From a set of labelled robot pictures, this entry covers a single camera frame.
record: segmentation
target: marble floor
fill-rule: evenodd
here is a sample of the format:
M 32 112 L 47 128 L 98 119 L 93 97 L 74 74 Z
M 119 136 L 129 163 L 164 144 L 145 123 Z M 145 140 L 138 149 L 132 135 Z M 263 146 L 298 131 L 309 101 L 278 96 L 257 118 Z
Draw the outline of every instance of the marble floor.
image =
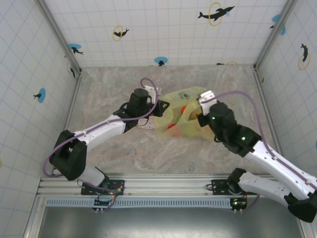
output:
M 274 147 L 251 65 L 191 65 L 87 68 L 83 71 L 69 130 L 88 128 L 105 120 L 129 100 L 140 79 L 148 77 L 162 94 L 200 86 L 220 94 L 232 90 L 249 93 L 260 109 L 264 133 Z M 259 132 L 248 99 L 230 95 L 221 99 L 238 123 Z M 236 167 L 266 173 L 256 164 L 229 152 L 222 144 L 202 138 L 158 136 L 153 129 L 133 128 L 94 148 L 87 163 L 106 173 L 229 174 Z

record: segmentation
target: white tile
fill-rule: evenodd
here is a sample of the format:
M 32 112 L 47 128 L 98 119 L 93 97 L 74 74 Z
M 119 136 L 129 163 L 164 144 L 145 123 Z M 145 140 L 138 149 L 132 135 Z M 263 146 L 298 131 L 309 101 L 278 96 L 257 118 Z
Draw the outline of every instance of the white tile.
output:
M 299 123 L 299 126 L 302 130 L 303 136 L 307 135 L 315 129 L 315 125 L 313 123 L 311 116 L 307 116 L 305 119 L 303 119 Z
M 12 170 L 6 187 L 20 190 L 25 178 L 25 174 L 16 170 Z
M 287 86 L 285 87 L 285 92 L 288 98 L 290 98 L 293 93 L 297 90 L 297 86 L 294 80 L 292 80 Z
M 27 51 L 25 56 L 23 57 L 22 62 L 29 69 L 30 72 L 34 72 L 39 62 L 36 58 L 31 54 L 30 51 Z
M 13 167 L 14 161 L 17 155 L 16 150 L 13 150 L 9 147 L 4 146 L 1 150 L 1 160 L 4 165 Z
M 36 162 L 35 160 L 31 160 L 27 173 L 33 176 L 41 176 L 42 175 L 41 164 L 39 162 Z
M 19 151 L 28 157 L 32 157 L 36 142 L 24 136 Z
M 30 122 L 35 126 L 37 127 L 38 129 L 41 128 L 42 126 L 42 123 L 43 123 L 43 119 L 44 117 L 39 114 L 36 110 L 33 110 L 33 113 L 32 113 L 32 116 L 31 116 L 31 119 L 30 119 Z
M 26 101 L 22 100 L 18 112 L 26 119 L 30 119 L 32 111 L 33 108 Z
M 12 89 L 8 88 L 6 91 L 3 101 L 7 103 L 13 110 L 18 110 L 22 98 L 17 95 Z
M 35 195 L 21 191 L 16 201 L 15 209 L 29 212 L 32 208 L 34 198 Z
M 8 45 L 11 45 L 15 37 L 15 32 L 5 20 L 0 21 L 0 36 Z
M 25 46 L 25 44 L 20 40 L 19 37 L 15 37 L 12 45 L 11 45 L 11 49 L 15 52 L 15 54 L 22 59 L 27 48 Z
M 28 27 L 30 27 L 31 31 L 36 34 L 37 30 L 39 29 L 40 25 L 36 20 L 34 19 L 33 15 L 29 14 L 28 18 L 26 19 L 26 24 Z
M 36 128 L 33 124 L 29 123 L 27 128 L 26 128 L 26 132 L 25 135 L 27 135 L 28 137 L 30 137 L 31 139 L 37 141 L 38 136 L 39 136 L 40 130 L 38 128 Z
M 283 87 L 287 88 L 287 86 L 290 84 L 290 81 L 292 79 L 293 79 L 293 76 L 291 75 L 291 72 L 289 71 L 289 69 L 286 69 L 284 71 L 284 73 L 282 74 L 282 76 L 281 76 L 281 83 L 282 83 Z
M 92 28 L 82 28 L 81 29 L 85 41 L 96 41 L 95 32 Z
M 134 40 L 146 40 L 147 39 L 147 28 L 146 27 L 133 27 Z
M 68 1 L 69 6 L 71 7 L 72 12 L 84 12 L 85 11 L 85 7 L 84 7 L 82 1 L 78 1 L 78 0 L 67 0 L 67 1 Z
M 287 63 L 285 62 L 284 59 L 282 59 L 277 67 L 277 72 L 279 75 L 282 75 L 286 69 L 287 69 Z
M 63 14 L 63 17 L 69 29 L 79 27 L 78 22 L 73 13 Z
M 315 109 L 317 109 L 316 102 L 317 102 L 317 92 L 315 92 L 305 101 L 305 104 L 309 112 L 313 112 Z
M 3 64 L 0 64 L 0 80 L 6 85 L 10 85 L 13 74 Z
M 145 26 L 146 25 L 146 18 L 145 12 L 143 10 L 140 11 L 131 11 L 131 24 L 132 26 Z
M 9 49 L 2 60 L 3 65 L 5 65 L 12 73 L 15 73 L 16 69 L 20 64 L 20 59 L 16 54 Z
M 0 61 L 3 59 L 3 57 L 5 56 L 6 52 L 9 49 L 9 46 L 4 42 L 4 40 L 2 38 L 0 38 Z
M 5 235 L 22 235 L 25 229 L 29 214 L 26 212 L 13 211 Z
M 195 24 L 196 23 L 196 9 L 181 9 L 181 23 Z
M 75 13 L 75 17 L 80 27 L 91 27 L 87 13 Z
M 0 208 L 0 214 L 1 214 L 0 236 L 4 234 L 6 226 L 8 225 L 9 220 L 11 218 L 12 212 L 13 211 L 11 209 Z
M 23 97 L 26 90 L 26 86 L 17 77 L 13 77 L 10 88 L 21 97 Z
M 46 147 L 48 142 L 49 142 L 49 138 L 43 132 L 40 131 L 39 138 L 38 138 L 38 143 L 40 145 Z
M 10 7 L 11 7 L 11 3 L 9 0 L 1 0 L 0 1 L 0 14 L 2 16 L 4 16 Z
M 3 192 L 1 201 L 0 201 L 0 207 L 5 208 L 14 208 L 15 203 L 18 199 L 19 191 L 6 188 Z
M 18 150 L 23 139 L 23 134 L 17 129 L 11 127 L 9 134 L 5 140 L 5 145 Z
M 128 0 L 116 0 L 113 3 L 116 10 L 128 10 Z
M 300 155 L 297 158 L 297 161 L 300 164 L 301 169 L 304 171 L 315 166 L 314 160 L 313 160 L 312 155 L 310 154 L 309 151 L 305 152 L 303 155 Z
M 308 133 L 306 136 L 304 136 L 304 138 L 309 148 L 316 148 L 317 129 L 314 129 L 312 132 Z
M 296 110 L 304 102 L 299 91 L 296 91 L 289 99 L 291 107 L 293 110 Z
M 33 156 L 32 159 L 36 160 L 39 163 L 42 163 L 45 159 L 45 155 L 46 155 L 46 150 L 43 146 L 36 144 L 34 152 L 33 152 Z
M 114 11 L 102 12 L 101 17 L 104 21 L 105 26 L 114 26 L 118 25 L 117 17 Z
M 5 85 L 1 80 L 0 80 L 0 101 L 2 100 L 2 98 L 4 97 L 6 91 L 8 89 L 8 86 Z
M 4 18 L 11 28 L 18 33 L 24 21 L 13 6 L 9 9 Z
M 292 129 L 288 131 L 289 137 L 292 141 L 292 143 L 295 143 L 298 141 L 300 138 L 303 137 L 302 131 L 299 127 L 299 125 L 294 126 Z
M 299 91 L 301 92 L 303 99 L 306 100 L 316 90 L 310 79 L 307 78 L 306 81 L 299 87 Z
M 23 39 L 23 43 L 26 45 L 26 47 L 28 47 L 34 37 L 33 32 L 31 31 L 31 29 L 28 27 L 28 25 L 26 23 L 24 23 L 20 29 L 20 31 L 18 32 L 18 36 L 20 37 L 20 39 Z
M 21 190 L 24 192 L 35 193 L 38 188 L 39 181 L 40 178 L 35 178 L 30 175 L 26 175 Z
M 28 126 L 28 121 L 20 114 L 16 114 L 12 126 L 16 128 L 18 131 L 25 133 L 26 128 Z
M 179 47 L 180 49 L 191 49 L 193 44 L 193 39 L 180 39 Z
M 312 13 L 312 9 L 311 7 L 308 5 L 308 3 L 306 1 L 304 1 L 301 5 L 301 8 L 299 9 L 299 11 L 296 13 L 296 15 L 298 16 L 298 20 L 300 22 L 300 24 L 302 26 L 304 26 L 310 16 L 310 14 Z
M 31 45 L 29 46 L 29 51 L 38 60 L 41 61 L 42 55 L 44 53 L 44 48 L 37 38 L 34 38 Z
M 188 49 L 188 50 L 181 49 L 181 50 L 179 51 L 178 58 L 179 58 L 179 59 L 189 59 L 190 54 L 191 54 L 191 50 L 190 50 L 190 49 Z
M 143 0 L 138 0 L 138 1 L 133 1 L 133 5 L 135 5 L 135 7 L 137 7 L 139 5 L 139 2 L 143 2 Z M 112 11 L 114 10 L 114 5 L 112 1 L 104 1 L 104 0 L 96 0 L 97 6 L 99 11 Z
M 169 9 L 168 20 L 169 20 L 169 25 L 180 24 L 180 9 Z
M 303 25 L 303 29 L 305 33 L 309 36 L 314 30 L 314 28 L 316 27 L 316 25 L 317 25 L 317 17 L 315 14 L 311 14 L 308 20 L 306 21 L 306 23 Z
M 301 120 L 304 119 L 308 114 L 309 114 L 309 112 L 308 112 L 308 109 L 307 109 L 305 103 L 303 103 L 303 104 L 294 112 L 294 115 L 295 115 L 297 121 L 301 121 Z
M 294 149 L 295 155 L 300 156 L 304 152 L 306 152 L 309 148 L 305 139 L 302 138 L 293 144 L 293 149 Z
M 31 158 L 21 153 L 18 153 L 14 161 L 13 167 L 16 170 L 26 173 L 30 164 Z
M 67 1 L 64 0 L 55 0 L 56 5 L 59 9 L 60 13 L 70 13 L 72 12 L 71 10 L 71 6 L 69 5 L 69 3 Z

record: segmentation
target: dolphin sticker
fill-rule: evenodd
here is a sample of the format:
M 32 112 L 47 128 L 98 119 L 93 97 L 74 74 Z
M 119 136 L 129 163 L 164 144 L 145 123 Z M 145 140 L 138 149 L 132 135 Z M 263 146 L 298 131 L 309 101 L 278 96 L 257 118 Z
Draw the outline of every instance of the dolphin sticker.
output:
M 217 13 L 212 14 L 212 15 L 203 15 L 202 12 L 199 12 L 199 17 L 198 18 L 206 18 L 206 19 L 213 19 L 213 21 L 217 21 L 218 18 L 222 17 L 222 16 L 229 16 L 229 11 L 231 11 L 235 6 L 230 6 L 227 7 L 225 9 L 223 8 L 218 8 L 216 11 Z
M 118 36 L 118 37 L 122 37 L 122 36 L 125 36 L 125 34 L 127 34 L 129 30 L 127 28 L 125 28 L 125 31 L 122 32 L 122 35 L 121 35 L 121 31 L 119 32 L 114 32 L 114 35 Z
M 280 17 L 280 14 L 278 15 L 275 15 L 273 18 L 272 18 L 272 22 L 276 23 L 278 20 L 279 20 L 279 17 Z M 281 36 L 285 34 L 285 31 L 286 31 L 286 28 L 283 27 L 282 31 L 281 31 Z
M 302 46 L 301 46 L 301 48 L 303 48 L 304 49 L 304 53 L 303 53 L 303 63 L 305 62 L 305 60 L 307 59 L 307 56 L 308 56 L 308 48 L 307 48 L 307 46 L 304 46 L 304 44 L 302 44 Z

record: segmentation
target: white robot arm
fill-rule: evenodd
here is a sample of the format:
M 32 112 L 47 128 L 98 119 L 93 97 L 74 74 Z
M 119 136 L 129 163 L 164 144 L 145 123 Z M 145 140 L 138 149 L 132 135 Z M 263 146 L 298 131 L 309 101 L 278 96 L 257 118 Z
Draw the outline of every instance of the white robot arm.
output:
M 225 103 L 217 101 L 217 97 L 212 91 L 207 91 L 198 99 L 203 111 L 198 115 L 200 125 L 208 125 L 215 134 L 215 141 L 222 142 L 229 151 L 254 161 L 278 180 L 264 179 L 237 168 L 227 179 L 230 191 L 235 193 L 241 189 L 261 194 L 287 206 L 297 218 L 312 222 L 317 213 L 317 178 L 273 150 L 264 137 L 237 124 L 233 111 Z
M 263 136 L 237 124 L 233 111 L 217 101 L 217 97 L 212 91 L 207 91 L 198 99 L 202 108 L 202 113 L 198 115 L 200 126 L 208 125 L 215 134 L 215 141 L 259 164 L 278 180 L 264 179 L 237 168 L 227 179 L 230 191 L 233 194 L 238 190 L 261 194 L 287 206 L 299 219 L 312 222 L 317 213 L 317 178 L 278 154 L 266 144 Z M 158 100 L 154 88 L 144 86 L 144 89 L 136 89 L 129 102 L 105 121 L 75 133 L 63 131 L 55 147 L 68 140 L 70 142 L 64 143 L 50 156 L 50 163 L 68 180 L 79 179 L 92 186 L 104 187 L 109 178 L 97 168 L 86 165 L 87 153 L 107 139 L 136 126 L 144 114 L 161 117 L 168 106 L 169 103 Z

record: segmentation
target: yellow plastic bag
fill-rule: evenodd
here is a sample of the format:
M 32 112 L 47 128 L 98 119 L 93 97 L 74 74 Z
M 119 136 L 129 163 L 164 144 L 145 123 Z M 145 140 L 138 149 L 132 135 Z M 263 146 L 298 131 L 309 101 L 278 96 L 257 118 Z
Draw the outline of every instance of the yellow plastic bag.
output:
M 197 114 L 201 113 L 197 98 L 207 89 L 192 87 L 164 95 L 161 99 L 170 105 L 163 116 L 155 117 L 155 130 L 165 136 L 201 137 L 212 140 L 209 126 L 200 127 Z

